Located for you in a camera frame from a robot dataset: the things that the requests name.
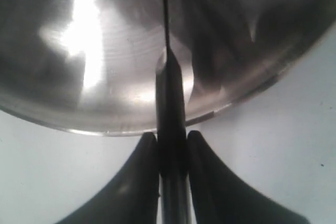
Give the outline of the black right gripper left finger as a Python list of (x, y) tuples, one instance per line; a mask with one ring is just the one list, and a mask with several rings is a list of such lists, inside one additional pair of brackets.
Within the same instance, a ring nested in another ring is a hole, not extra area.
[(61, 223), (156, 223), (159, 161), (153, 133), (144, 133), (119, 172)]

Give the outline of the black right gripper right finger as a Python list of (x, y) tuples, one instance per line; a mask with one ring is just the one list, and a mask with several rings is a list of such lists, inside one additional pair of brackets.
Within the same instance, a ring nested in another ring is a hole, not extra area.
[(308, 223), (232, 172), (199, 131), (187, 136), (189, 179), (197, 223)]

